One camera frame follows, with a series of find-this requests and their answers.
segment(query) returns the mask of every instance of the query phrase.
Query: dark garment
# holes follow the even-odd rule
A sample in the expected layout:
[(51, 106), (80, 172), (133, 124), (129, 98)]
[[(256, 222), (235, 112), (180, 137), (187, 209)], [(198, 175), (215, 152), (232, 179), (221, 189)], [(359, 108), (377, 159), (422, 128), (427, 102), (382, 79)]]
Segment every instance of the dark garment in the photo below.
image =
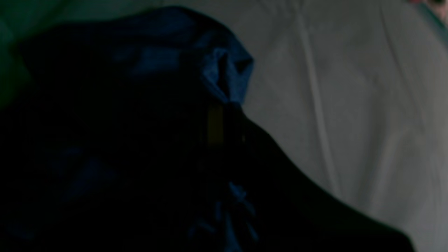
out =
[[(210, 18), (165, 8), (62, 25), (20, 48), (37, 86), (0, 114), (10, 249), (412, 250), (243, 115), (252, 59)], [(224, 108), (215, 148), (210, 104)]]

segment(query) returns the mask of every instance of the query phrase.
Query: dark fabric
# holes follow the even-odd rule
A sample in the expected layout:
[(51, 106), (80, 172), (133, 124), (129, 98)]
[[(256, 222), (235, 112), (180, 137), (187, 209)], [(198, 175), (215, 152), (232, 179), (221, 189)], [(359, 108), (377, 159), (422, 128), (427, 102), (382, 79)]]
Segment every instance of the dark fabric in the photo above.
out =
[[(62, 25), (21, 51), (37, 89), (0, 114), (0, 246), (412, 250), (314, 185), (243, 115), (252, 59), (217, 22), (166, 8)], [(216, 149), (205, 147), (210, 103), (224, 106)]]

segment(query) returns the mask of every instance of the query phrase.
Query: white fabric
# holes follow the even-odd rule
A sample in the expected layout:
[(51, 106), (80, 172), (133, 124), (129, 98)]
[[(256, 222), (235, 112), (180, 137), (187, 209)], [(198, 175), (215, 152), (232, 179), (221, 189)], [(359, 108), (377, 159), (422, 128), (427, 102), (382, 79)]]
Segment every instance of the white fabric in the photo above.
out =
[[(417, 251), (448, 251), (448, 52), (404, 1), (9, 1), (0, 42), (172, 4), (212, 16), (255, 58), (244, 112), (302, 172)], [(0, 68), (20, 65), (1, 50)]]

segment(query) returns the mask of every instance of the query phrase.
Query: white bedsheet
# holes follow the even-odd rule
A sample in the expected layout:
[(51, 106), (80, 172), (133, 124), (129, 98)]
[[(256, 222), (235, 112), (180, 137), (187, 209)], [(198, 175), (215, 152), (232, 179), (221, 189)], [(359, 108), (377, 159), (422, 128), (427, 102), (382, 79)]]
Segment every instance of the white bedsheet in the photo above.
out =
[(17, 39), (172, 4), (241, 39), (256, 62), (244, 112), (303, 173), (418, 251), (448, 251), (448, 52), (401, 0), (4, 0), (0, 83), (26, 81)]

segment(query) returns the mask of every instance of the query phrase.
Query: bed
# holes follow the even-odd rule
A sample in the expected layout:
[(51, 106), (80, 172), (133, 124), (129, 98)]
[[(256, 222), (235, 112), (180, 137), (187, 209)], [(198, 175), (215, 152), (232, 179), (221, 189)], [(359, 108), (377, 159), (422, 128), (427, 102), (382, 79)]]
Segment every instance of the bed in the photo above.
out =
[(180, 5), (229, 27), (255, 59), (244, 113), (336, 199), (448, 250), (448, 51), (400, 0), (5, 0), (0, 107), (30, 76), (17, 41), (66, 21)]

